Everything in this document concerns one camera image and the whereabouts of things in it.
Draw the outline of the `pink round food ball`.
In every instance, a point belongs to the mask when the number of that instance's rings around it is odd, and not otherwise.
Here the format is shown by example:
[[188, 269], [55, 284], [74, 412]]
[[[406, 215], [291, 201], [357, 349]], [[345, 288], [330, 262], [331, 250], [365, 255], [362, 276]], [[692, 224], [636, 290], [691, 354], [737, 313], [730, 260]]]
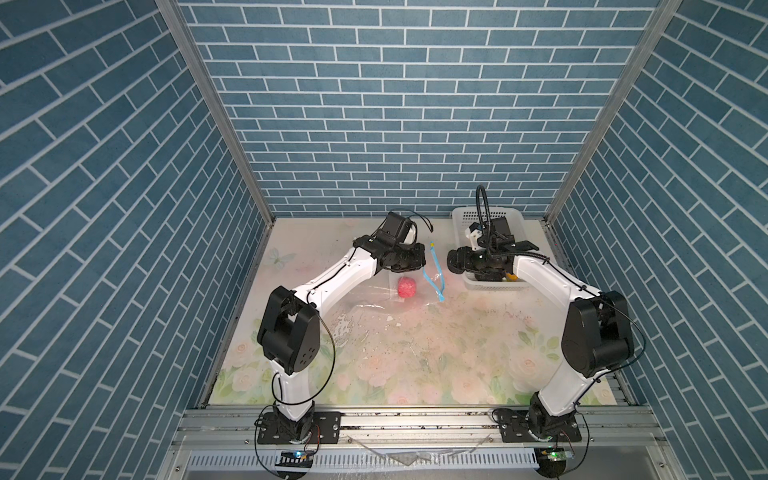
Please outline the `pink round food ball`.
[[401, 299], [412, 298], [417, 293], [417, 283], [411, 277], [400, 277], [397, 282], [396, 291]]

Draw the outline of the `clear zip top bag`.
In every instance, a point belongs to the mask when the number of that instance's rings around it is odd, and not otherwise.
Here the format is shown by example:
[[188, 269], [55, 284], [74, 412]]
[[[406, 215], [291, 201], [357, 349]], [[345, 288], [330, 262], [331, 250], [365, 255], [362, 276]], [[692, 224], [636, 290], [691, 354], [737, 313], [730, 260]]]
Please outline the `clear zip top bag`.
[[[447, 299], [447, 282], [438, 252], [428, 244], [423, 269], [407, 273], [383, 270], [341, 299], [329, 310], [335, 332], [345, 328], [388, 331], [410, 330], [437, 314]], [[400, 277], [413, 278], [417, 293], [408, 299], [397, 294]]]

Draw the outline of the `small black food ball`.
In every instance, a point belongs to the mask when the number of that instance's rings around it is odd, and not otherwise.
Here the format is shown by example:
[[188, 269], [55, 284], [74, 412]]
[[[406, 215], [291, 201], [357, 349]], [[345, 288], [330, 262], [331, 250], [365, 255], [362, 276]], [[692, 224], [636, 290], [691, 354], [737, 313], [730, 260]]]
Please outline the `small black food ball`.
[[461, 275], [466, 271], [466, 250], [463, 248], [450, 250], [446, 264], [451, 273]]

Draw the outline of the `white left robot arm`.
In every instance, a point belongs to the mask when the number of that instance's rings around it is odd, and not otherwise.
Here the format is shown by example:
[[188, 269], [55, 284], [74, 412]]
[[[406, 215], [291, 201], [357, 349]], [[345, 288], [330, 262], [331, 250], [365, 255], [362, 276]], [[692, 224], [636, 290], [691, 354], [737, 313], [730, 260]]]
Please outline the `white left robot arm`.
[[314, 279], [294, 288], [276, 287], [268, 297], [257, 343], [273, 371], [270, 389], [277, 412], [297, 422], [314, 408], [316, 396], [310, 392], [308, 368], [320, 352], [328, 311], [383, 270], [408, 273], [425, 265], [425, 246], [419, 242], [390, 245], [364, 235]]

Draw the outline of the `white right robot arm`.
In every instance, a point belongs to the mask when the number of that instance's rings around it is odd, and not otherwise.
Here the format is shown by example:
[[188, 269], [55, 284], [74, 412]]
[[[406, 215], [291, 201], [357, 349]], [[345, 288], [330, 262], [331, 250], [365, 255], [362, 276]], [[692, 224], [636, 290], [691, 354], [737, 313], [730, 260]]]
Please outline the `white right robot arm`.
[[600, 291], [556, 266], [529, 241], [517, 241], [504, 217], [478, 220], [465, 229], [469, 241], [449, 252], [449, 269], [483, 281], [515, 276], [564, 312], [563, 360], [530, 402], [531, 425], [544, 428], [572, 419], [587, 391], [620, 369], [635, 353], [626, 298]]

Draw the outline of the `white plastic perforated basket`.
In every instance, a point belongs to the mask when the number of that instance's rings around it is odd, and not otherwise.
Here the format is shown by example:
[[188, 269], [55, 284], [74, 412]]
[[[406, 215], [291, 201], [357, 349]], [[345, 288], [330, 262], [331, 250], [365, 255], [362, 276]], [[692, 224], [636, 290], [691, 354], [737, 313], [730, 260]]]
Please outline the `white plastic perforated basket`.
[[469, 290], [513, 290], [526, 286], [513, 273], [521, 253], [539, 252], [527, 239], [522, 214], [506, 207], [460, 207], [452, 212], [456, 248], [447, 255], [451, 273]]

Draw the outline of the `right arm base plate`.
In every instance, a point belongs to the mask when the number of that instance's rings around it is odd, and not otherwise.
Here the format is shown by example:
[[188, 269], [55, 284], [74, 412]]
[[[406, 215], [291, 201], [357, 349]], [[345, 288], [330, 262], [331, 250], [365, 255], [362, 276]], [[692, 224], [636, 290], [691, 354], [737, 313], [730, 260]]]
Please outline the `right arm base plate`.
[[580, 442], [582, 434], [575, 413], [553, 417], [538, 407], [524, 410], [495, 408], [491, 420], [498, 426], [504, 443], [554, 442], [555, 440]]

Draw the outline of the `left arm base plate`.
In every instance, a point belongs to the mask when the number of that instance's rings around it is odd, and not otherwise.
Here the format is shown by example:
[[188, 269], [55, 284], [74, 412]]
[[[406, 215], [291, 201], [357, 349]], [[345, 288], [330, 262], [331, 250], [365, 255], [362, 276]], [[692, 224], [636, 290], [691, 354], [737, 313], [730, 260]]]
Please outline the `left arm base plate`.
[[257, 442], [264, 445], [280, 444], [337, 444], [342, 414], [339, 411], [309, 410], [301, 419], [291, 420], [279, 410], [269, 411], [255, 423]]

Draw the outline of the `aluminium mounting rail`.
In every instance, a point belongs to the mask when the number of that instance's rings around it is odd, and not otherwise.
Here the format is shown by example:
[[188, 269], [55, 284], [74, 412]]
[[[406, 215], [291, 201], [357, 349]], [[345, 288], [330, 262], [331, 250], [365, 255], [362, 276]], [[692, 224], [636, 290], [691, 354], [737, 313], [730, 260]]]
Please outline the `aluminium mounting rail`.
[[266, 407], [185, 412], [163, 479], [680, 479], [651, 410], [582, 407], [534, 437], [519, 407], [321, 407], [290, 439]]

